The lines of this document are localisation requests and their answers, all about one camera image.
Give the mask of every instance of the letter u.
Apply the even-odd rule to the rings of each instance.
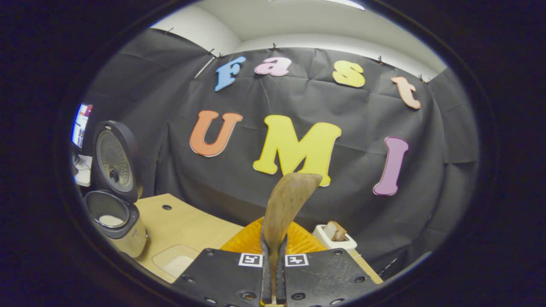
[[[212,120],[218,118],[218,113],[204,110],[199,112],[198,116],[199,119],[193,128],[192,135],[189,137],[189,146],[192,148],[193,152],[205,157],[214,157],[221,154],[228,144],[235,124],[242,120],[242,116],[237,113],[225,113],[222,116],[224,125],[222,126],[222,129],[220,129],[218,138],[212,144],[205,142],[205,134],[209,130]]]

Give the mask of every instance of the yellow letter m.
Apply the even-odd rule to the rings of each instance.
[[[281,164],[282,174],[293,172],[305,159],[299,173],[322,175],[320,186],[330,185],[328,168],[335,140],[341,135],[341,129],[330,123],[319,122],[313,125],[307,134],[298,141],[292,120],[282,115],[269,115],[265,118],[268,134],[265,137],[264,148],[260,159],[255,161],[254,169],[275,174],[275,156]]]

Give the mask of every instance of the letter f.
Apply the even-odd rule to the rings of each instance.
[[[239,63],[245,62],[246,58],[243,56],[240,56],[233,61],[227,63],[226,65],[220,66],[216,72],[218,73],[218,85],[214,88],[214,90],[217,92],[224,87],[232,84],[235,82],[235,78],[231,75],[237,75],[239,73],[239,69],[241,66]]]

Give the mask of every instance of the black backdrop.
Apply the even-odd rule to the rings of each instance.
[[[216,69],[245,56],[235,82],[218,91]],[[292,60],[283,77],[258,75],[268,57]],[[252,168],[258,160],[268,115],[292,119],[299,139],[317,122],[341,128],[331,156],[331,184],[320,187],[296,222],[308,231],[335,220],[359,244],[362,256],[390,277],[433,250],[464,212],[477,170],[478,140],[470,102],[449,70],[422,83],[403,70],[346,52],[279,48],[214,59],[174,34],[149,29],[120,50],[101,70],[84,97],[93,111],[83,152],[92,154],[93,127],[119,120],[135,134],[143,155],[143,197],[171,193],[195,207],[240,225],[264,215],[281,176]],[[333,64],[345,60],[364,69],[365,85],[337,84]],[[416,87],[422,107],[405,105],[390,80],[404,76]],[[202,110],[220,114],[205,141],[213,143],[221,115],[243,116],[217,157],[197,155],[189,136]],[[394,196],[372,192],[387,148],[384,138],[409,143]],[[383,272],[393,260],[396,262]]]

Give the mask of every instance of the sticker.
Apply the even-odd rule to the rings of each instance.
[[[239,265],[242,267],[261,268],[264,262],[264,256],[255,253],[242,253],[239,259]]]
[[[205,134],[209,130],[210,123],[213,119],[218,118],[218,112],[204,110],[199,112],[199,119],[193,127],[192,134],[189,136],[189,147],[196,154],[205,157],[215,157],[224,151],[228,144],[229,138],[232,136],[235,124],[242,120],[242,116],[237,113],[225,113],[222,116],[224,124],[218,134],[218,138],[212,144],[205,142]]]
[[[408,83],[408,80],[402,76],[397,76],[390,78],[392,82],[398,85],[398,92],[400,93],[400,98],[406,103],[409,107],[413,109],[419,109],[421,107],[421,102],[413,98],[413,93],[415,92],[415,86]]]
[[[307,260],[307,255],[304,253],[284,256],[285,267],[303,267],[305,265],[309,265],[309,261]]]
[[[264,60],[264,64],[256,66],[254,72],[260,75],[285,76],[292,60],[285,57],[270,57]]]
[[[387,146],[387,160],[385,161],[381,180],[373,187],[373,193],[375,195],[391,196],[398,191],[396,182],[400,175],[404,154],[408,150],[409,145],[406,141],[393,137],[386,137],[385,145]]]
[[[242,62],[245,62],[246,58],[243,56],[240,56],[233,61],[220,66],[216,72],[218,73],[218,84],[214,88],[215,91],[219,91],[223,89],[224,87],[232,84],[235,82],[235,78],[232,77],[232,75],[237,75],[239,73],[239,70],[241,69],[241,66],[239,65]]]
[[[353,87],[362,87],[366,83],[366,79],[362,73],[362,66],[348,61],[337,61],[334,63],[334,71],[332,76],[339,84],[345,84]]]
[[[269,115],[264,122],[268,126],[268,133],[260,159],[252,164],[255,170],[271,175],[277,173],[275,156],[278,153],[283,175],[293,172],[305,159],[299,173],[319,174],[322,176],[320,186],[330,185],[328,168],[334,142],[341,135],[338,126],[326,122],[316,123],[301,141],[298,141],[290,117]]]

